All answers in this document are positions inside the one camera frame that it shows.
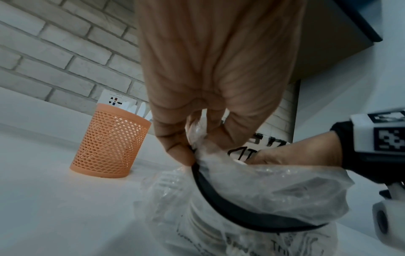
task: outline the perforated container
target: perforated container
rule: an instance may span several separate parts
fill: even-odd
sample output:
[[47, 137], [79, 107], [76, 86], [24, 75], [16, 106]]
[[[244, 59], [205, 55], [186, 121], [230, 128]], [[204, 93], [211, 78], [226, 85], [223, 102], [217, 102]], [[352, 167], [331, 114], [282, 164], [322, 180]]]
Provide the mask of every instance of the perforated container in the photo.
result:
[[97, 104], [70, 169], [103, 178], [128, 176], [150, 126], [133, 113]]

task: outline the human hand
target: human hand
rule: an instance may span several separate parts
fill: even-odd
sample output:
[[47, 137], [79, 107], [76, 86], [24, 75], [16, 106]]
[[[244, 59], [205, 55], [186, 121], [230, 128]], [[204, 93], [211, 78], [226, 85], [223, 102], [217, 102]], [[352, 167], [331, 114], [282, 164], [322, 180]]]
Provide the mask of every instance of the human hand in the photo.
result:
[[[138, 0], [140, 50], [155, 135], [191, 166], [185, 126], [207, 110], [207, 138], [244, 144], [279, 105], [306, 0]], [[230, 114], [223, 125], [221, 118]]]
[[289, 145], [260, 150], [245, 163], [341, 167], [342, 160], [338, 135], [327, 132]]

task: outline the black wristband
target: black wristband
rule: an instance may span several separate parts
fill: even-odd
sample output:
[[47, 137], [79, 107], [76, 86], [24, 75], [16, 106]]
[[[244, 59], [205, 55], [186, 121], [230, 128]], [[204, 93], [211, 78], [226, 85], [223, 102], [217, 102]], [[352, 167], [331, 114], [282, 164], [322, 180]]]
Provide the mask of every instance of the black wristband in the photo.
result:
[[351, 121], [335, 123], [330, 130], [338, 135], [342, 146], [342, 168], [351, 170], [375, 183], [390, 185], [405, 181], [404, 157], [356, 152]]

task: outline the mesh pattern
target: mesh pattern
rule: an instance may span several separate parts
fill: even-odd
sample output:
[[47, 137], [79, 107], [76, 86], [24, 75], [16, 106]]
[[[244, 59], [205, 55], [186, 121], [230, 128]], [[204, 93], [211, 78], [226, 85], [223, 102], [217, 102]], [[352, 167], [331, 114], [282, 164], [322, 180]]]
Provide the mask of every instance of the mesh pattern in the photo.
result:
[[98, 104], [70, 168], [105, 178], [127, 176], [150, 125], [140, 116]]

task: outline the transparent plastic bag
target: transparent plastic bag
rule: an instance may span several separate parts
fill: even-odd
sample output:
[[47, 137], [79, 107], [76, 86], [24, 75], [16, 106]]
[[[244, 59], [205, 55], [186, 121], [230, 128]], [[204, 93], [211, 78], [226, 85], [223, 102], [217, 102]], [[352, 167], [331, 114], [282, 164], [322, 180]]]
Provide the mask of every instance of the transparent plastic bag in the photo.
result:
[[219, 215], [202, 197], [190, 168], [164, 171], [146, 179], [137, 207], [154, 237], [176, 255], [331, 256], [337, 247], [334, 220], [347, 211], [353, 185], [343, 169], [240, 165], [203, 141], [204, 122], [193, 125], [189, 140], [197, 148], [200, 170], [225, 199], [256, 213], [328, 225], [307, 232], [262, 233]]

